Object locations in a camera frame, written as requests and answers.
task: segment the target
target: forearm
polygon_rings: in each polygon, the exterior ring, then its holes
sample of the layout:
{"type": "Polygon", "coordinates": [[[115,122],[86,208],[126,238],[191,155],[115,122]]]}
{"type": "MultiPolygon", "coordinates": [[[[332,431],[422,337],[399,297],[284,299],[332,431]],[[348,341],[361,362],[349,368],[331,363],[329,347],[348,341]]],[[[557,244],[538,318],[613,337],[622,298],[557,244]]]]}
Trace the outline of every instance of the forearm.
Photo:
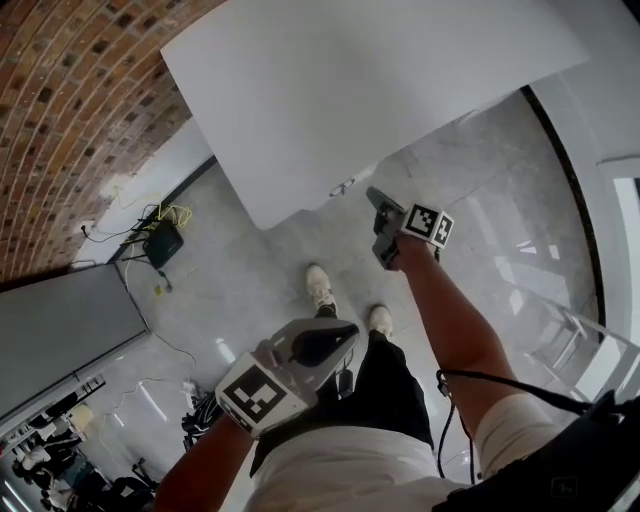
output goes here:
{"type": "Polygon", "coordinates": [[[469,368],[485,359],[506,361],[489,322],[430,253],[425,251],[419,264],[407,268],[405,274],[441,368],[469,368]]]}
{"type": "Polygon", "coordinates": [[[218,510],[252,444],[249,434],[222,416],[162,480],[155,512],[218,510]]]}
{"type": "MultiPolygon", "coordinates": [[[[399,268],[409,281],[433,353],[443,370],[467,370],[515,379],[489,322],[449,278],[426,245],[399,240],[399,268]]],[[[447,376],[453,401],[471,433],[498,401],[517,393],[509,386],[447,376]]]]}

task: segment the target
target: sleeve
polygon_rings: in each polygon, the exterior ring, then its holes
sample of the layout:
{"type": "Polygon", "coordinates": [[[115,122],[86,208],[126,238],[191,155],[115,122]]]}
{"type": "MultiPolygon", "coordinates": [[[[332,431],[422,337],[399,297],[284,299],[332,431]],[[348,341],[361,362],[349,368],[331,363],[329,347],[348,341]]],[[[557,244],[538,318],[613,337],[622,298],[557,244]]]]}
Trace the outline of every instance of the sleeve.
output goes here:
{"type": "Polygon", "coordinates": [[[530,395],[503,398],[482,418],[476,447],[484,478],[535,452],[560,432],[530,395]]]}

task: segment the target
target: white sneaker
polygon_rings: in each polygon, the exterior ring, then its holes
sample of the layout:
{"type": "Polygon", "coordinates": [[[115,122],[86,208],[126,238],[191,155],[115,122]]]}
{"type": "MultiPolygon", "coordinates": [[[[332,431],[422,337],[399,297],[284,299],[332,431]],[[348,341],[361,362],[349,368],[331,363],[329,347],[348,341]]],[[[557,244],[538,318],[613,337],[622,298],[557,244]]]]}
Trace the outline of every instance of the white sneaker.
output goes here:
{"type": "Polygon", "coordinates": [[[316,309],[320,309],[320,306],[332,306],[338,314],[338,304],[331,290],[329,276],[319,265],[309,265],[307,269],[307,292],[316,309]]]}
{"type": "Polygon", "coordinates": [[[374,306],[369,314],[369,330],[384,334],[387,339],[393,333],[393,321],[391,313],[384,306],[374,306]]]}

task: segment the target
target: curved brick ceiling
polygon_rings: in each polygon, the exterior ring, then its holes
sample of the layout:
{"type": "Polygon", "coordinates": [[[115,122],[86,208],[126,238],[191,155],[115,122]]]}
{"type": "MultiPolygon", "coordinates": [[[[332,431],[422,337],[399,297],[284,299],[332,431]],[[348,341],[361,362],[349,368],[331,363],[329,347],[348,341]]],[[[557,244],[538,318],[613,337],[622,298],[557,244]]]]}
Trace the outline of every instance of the curved brick ceiling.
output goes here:
{"type": "Polygon", "coordinates": [[[160,48],[223,0],[9,0],[0,8],[0,282],[63,266],[114,174],[191,117],[160,48]]]}

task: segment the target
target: black trim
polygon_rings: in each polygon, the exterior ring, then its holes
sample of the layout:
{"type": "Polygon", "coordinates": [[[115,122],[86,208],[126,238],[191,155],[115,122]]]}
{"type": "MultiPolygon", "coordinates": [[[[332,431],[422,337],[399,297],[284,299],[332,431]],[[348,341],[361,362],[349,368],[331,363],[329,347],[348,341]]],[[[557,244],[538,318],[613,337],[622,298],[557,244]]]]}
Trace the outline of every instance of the black trim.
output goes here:
{"type": "Polygon", "coordinates": [[[120,267],[118,267],[118,265],[116,265],[113,262],[111,263],[111,265],[116,267],[116,272],[118,273],[118,277],[120,278],[120,282],[122,283],[122,286],[124,286],[124,289],[127,290],[127,293],[129,294],[129,298],[131,299],[131,302],[133,302],[134,307],[136,308],[136,310],[138,311],[138,314],[140,315],[140,318],[142,318],[142,322],[147,327],[147,331],[149,331],[150,333],[153,333],[153,329],[151,329],[151,326],[149,325],[149,322],[147,322],[147,319],[142,314],[142,311],[140,310],[140,306],[138,306],[138,303],[136,302],[136,299],[133,298],[133,295],[131,295],[131,292],[129,291],[129,288],[127,288],[127,283],[124,282],[124,276],[122,275],[122,272],[120,272],[120,267]]]}
{"type": "Polygon", "coordinates": [[[622,0],[627,8],[633,14],[633,17],[636,19],[638,23],[640,23],[640,3],[638,0],[622,0]]]}
{"type": "MultiPolygon", "coordinates": [[[[180,183],[180,185],[178,185],[176,188],[174,188],[168,195],[167,197],[165,197],[162,202],[166,203],[166,204],[170,204],[173,203],[178,196],[180,196],[180,194],[182,194],[185,190],[187,190],[191,185],[193,185],[193,183],[200,177],[202,176],[205,171],[207,171],[208,169],[210,169],[211,167],[213,167],[215,164],[218,163],[218,159],[216,158],[215,155],[211,156],[211,158],[208,158],[204,163],[200,164],[200,166],[193,171],[189,176],[187,176],[187,178],[180,183]]],[[[149,224],[151,224],[152,222],[154,222],[153,219],[155,219],[158,214],[160,212],[158,211],[158,208],[156,207],[155,210],[153,210],[151,212],[151,214],[149,214],[147,216],[147,218],[142,221],[142,223],[138,226],[137,230],[141,230],[143,228],[145,228],[146,226],[148,226],[149,224]]],[[[138,237],[140,236],[140,233],[135,232],[133,233],[131,236],[129,236],[129,238],[127,238],[127,242],[132,242],[134,240],[136,240],[138,237]]],[[[123,244],[121,245],[118,250],[114,253],[113,256],[111,256],[111,258],[109,259],[109,263],[113,263],[114,261],[116,261],[117,259],[120,258],[120,256],[122,256],[122,254],[129,248],[128,244],[123,244]]]]}
{"type": "Polygon", "coordinates": [[[551,146],[553,146],[558,159],[560,160],[560,165],[562,166],[562,170],[567,177],[567,181],[569,182],[569,187],[571,188],[571,192],[573,193],[573,198],[576,202],[576,206],[578,207],[578,213],[580,215],[580,220],[582,221],[582,227],[584,229],[584,234],[587,239],[587,248],[589,250],[589,256],[591,259],[591,267],[593,271],[593,280],[596,287],[596,301],[598,302],[598,323],[600,325],[606,326],[607,317],[604,309],[604,286],[602,283],[602,267],[600,266],[600,255],[598,254],[598,244],[596,242],[595,233],[593,231],[593,224],[591,222],[591,217],[589,216],[589,210],[587,208],[587,203],[584,199],[584,195],[582,193],[582,189],[580,188],[580,183],[578,182],[578,177],[576,176],[576,171],[573,168],[573,164],[569,159],[569,155],[567,154],[567,150],[562,144],[560,137],[558,136],[558,132],[556,132],[549,116],[544,110],[544,107],[538,101],[535,93],[528,85],[522,87],[520,92],[524,95],[525,99],[531,106],[534,114],[538,118],[538,121],[542,125],[542,128],[549,137],[549,141],[551,142],[551,146]]]}
{"type": "Polygon", "coordinates": [[[0,293],[15,290],[16,288],[22,288],[23,286],[36,284],[40,281],[48,281],[49,279],[66,276],[70,270],[71,264],[67,265],[66,267],[45,270],[44,272],[40,272],[39,274],[32,274],[30,276],[23,276],[19,277],[18,279],[12,279],[11,281],[5,281],[4,283],[0,283],[0,293]]]}

